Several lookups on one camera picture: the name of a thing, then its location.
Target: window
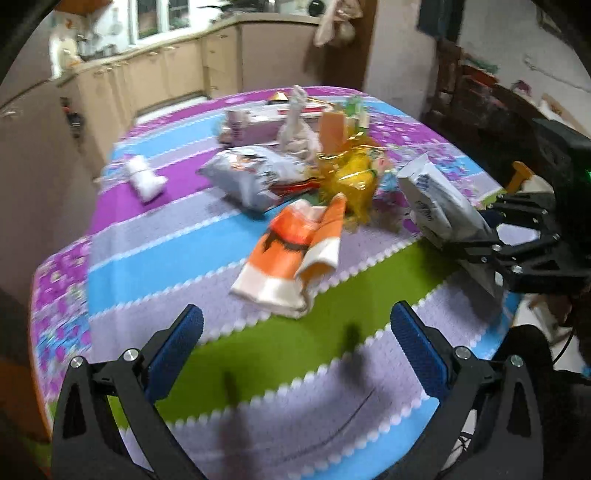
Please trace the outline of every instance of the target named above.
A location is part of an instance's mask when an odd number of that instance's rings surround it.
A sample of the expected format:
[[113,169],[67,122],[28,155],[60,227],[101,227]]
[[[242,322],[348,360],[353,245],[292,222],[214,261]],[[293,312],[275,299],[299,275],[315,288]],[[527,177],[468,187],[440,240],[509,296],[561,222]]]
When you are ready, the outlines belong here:
[[138,0],[138,38],[159,32],[157,0]]
[[191,0],[134,0],[136,31],[134,41],[190,27],[189,2]]
[[170,30],[189,26],[189,0],[168,0],[168,25]]

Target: cabinet handle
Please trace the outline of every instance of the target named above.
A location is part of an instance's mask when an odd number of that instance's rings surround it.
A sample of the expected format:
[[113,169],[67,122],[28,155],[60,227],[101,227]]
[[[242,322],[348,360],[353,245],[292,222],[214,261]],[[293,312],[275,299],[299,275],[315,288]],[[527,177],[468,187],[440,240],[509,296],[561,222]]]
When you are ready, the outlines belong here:
[[4,112],[2,112],[0,114],[0,117],[2,118],[15,118],[17,115],[17,111],[16,110],[6,110]]

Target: blue stripe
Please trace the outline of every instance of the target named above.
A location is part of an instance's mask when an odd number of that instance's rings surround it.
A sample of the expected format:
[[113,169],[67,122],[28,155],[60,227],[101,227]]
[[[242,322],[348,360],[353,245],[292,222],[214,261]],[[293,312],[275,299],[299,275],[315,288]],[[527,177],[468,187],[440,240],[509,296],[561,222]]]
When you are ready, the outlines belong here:
[[[508,294],[504,301],[505,306],[515,305],[515,300],[521,296]],[[512,323],[503,313],[497,321],[491,325],[472,352],[484,358],[495,352],[505,337]],[[431,420],[431,417],[439,401],[429,398],[417,409],[412,410],[412,415],[403,418],[399,425],[391,427],[388,433],[380,435],[375,442],[368,442],[367,447],[356,450],[351,457],[343,457],[337,465],[331,465],[324,472],[317,471],[311,477],[313,480],[370,480],[377,477],[383,471],[399,461],[414,445],[423,430]]]
[[223,118],[224,114],[220,113],[187,125],[157,132],[153,137],[144,137],[135,144],[120,145],[113,151],[112,158],[120,158],[124,153],[154,157],[166,153],[171,148],[180,148],[197,140],[214,137]]
[[365,106],[375,108],[378,112],[387,113],[388,115],[410,116],[410,115],[404,113],[402,110],[398,110],[396,107],[389,105],[385,102],[382,102],[378,99],[364,100],[363,104]]
[[270,220],[286,205],[269,210],[259,219],[241,213],[90,271],[89,314],[143,298],[247,257]]

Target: blue gripper pad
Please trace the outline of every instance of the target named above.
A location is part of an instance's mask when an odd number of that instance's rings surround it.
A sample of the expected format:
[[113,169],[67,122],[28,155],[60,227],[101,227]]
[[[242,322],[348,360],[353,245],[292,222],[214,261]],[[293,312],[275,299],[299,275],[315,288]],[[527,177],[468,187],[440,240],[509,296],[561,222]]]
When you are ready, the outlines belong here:
[[147,368],[148,382],[144,394],[150,403],[168,396],[202,333],[201,309],[195,305],[187,305],[170,328],[156,332],[152,336],[148,343],[158,338],[158,335],[167,335],[168,338]]
[[390,326],[427,395],[444,400],[450,392],[450,371],[428,335],[437,332],[449,351],[452,347],[439,330],[426,327],[406,301],[392,307]]

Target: floor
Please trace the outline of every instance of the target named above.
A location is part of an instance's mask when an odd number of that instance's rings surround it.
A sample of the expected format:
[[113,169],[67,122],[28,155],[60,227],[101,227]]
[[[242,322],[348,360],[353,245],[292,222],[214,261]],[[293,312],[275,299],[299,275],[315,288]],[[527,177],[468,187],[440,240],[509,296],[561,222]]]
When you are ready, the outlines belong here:
[[179,102],[175,103],[174,105],[165,106],[163,108],[159,108],[158,110],[154,110],[153,112],[139,116],[137,119],[135,119],[135,124],[142,125],[163,115],[168,115],[169,113],[178,112],[179,110],[182,110],[184,108],[207,102],[207,100],[207,97],[195,97],[189,100],[185,100],[184,102]]

